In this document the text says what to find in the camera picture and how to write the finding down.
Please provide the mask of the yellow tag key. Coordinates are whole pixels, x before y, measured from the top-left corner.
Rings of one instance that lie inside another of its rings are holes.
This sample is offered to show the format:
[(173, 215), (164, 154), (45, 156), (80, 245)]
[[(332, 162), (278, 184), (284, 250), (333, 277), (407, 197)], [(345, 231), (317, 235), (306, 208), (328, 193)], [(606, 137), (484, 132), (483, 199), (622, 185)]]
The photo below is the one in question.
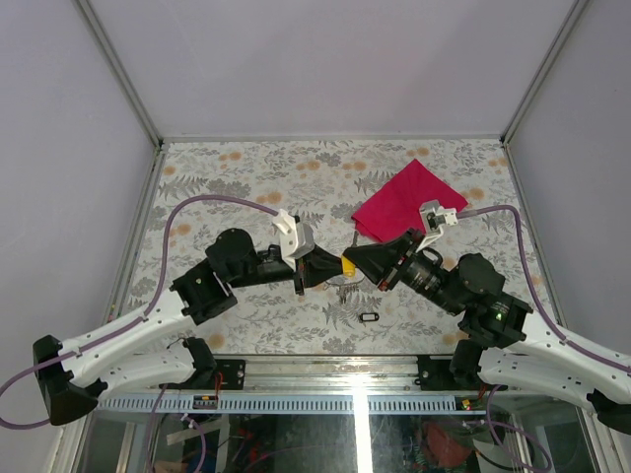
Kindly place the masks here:
[(349, 261), (346, 258), (341, 259), (342, 264), (342, 274), (348, 278), (352, 279), (356, 276), (356, 265)]

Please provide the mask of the black tag key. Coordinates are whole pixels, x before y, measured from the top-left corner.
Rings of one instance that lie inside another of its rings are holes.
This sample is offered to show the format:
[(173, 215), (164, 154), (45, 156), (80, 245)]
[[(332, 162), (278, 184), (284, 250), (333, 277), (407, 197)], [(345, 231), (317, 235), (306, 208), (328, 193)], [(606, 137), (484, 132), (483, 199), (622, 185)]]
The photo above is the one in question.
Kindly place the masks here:
[(380, 320), (380, 315), (377, 312), (362, 312), (358, 315), (358, 320), (362, 323), (377, 322)]

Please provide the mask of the large metal keyring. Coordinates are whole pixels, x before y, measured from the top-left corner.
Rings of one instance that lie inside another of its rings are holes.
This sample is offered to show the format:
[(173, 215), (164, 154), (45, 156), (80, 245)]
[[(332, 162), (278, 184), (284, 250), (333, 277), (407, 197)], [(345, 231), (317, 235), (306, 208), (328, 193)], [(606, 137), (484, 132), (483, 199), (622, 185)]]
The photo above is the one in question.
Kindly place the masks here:
[(326, 282), (328, 288), (335, 290), (341, 304), (345, 304), (348, 297), (357, 292), (365, 279), (364, 275), (347, 277), (344, 275), (335, 276)]

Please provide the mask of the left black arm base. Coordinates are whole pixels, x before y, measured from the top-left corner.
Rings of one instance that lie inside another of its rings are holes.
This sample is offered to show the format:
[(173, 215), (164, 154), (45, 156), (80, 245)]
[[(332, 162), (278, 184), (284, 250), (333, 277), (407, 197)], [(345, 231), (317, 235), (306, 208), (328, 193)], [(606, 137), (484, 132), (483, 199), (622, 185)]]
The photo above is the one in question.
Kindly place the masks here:
[(245, 369), (243, 359), (220, 359), (212, 372), (196, 372), (188, 382), (192, 389), (243, 390)]

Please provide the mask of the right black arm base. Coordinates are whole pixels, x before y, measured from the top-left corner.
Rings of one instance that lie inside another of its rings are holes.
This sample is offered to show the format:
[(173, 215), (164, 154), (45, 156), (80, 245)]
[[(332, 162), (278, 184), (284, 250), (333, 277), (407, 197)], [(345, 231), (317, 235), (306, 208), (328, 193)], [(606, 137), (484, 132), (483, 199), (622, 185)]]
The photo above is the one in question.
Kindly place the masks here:
[(455, 391), (461, 390), (450, 371), (451, 355), (417, 355), (417, 374), (414, 384), (421, 391)]

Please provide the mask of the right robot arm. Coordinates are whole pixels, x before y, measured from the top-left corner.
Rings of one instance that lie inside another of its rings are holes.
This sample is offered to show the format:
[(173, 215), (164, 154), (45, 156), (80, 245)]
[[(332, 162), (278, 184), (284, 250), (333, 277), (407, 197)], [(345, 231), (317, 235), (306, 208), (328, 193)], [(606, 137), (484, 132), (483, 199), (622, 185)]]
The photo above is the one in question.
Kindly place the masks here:
[(343, 256), (380, 290), (402, 283), (459, 317), (466, 338), (450, 361), (460, 388), (500, 384), (563, 400), (622, 434), (630, 432), (630, 359), (578, 336), (504, 292), (504, 277), (479, 253), (446, 270), (439, 252), (410, 230)]

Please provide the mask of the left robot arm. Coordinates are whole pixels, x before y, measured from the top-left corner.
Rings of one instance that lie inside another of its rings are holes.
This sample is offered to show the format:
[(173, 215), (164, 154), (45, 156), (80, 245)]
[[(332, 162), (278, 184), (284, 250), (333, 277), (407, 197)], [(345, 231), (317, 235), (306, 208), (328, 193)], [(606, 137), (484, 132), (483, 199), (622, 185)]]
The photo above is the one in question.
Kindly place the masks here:
[(46, 335), (34, 343), (42, 366), (35, 377), (51, 425), (81, 419), (117, 392), (216, 388), (217, 362), (189, 332), (235, 306), (235, 288), (290, 281), (301, 294), (343, 272), (340, 257), (293, 234), (256, 250), (248, 232), (228, 229), (205, 253), (146, 307), (75, 338)]

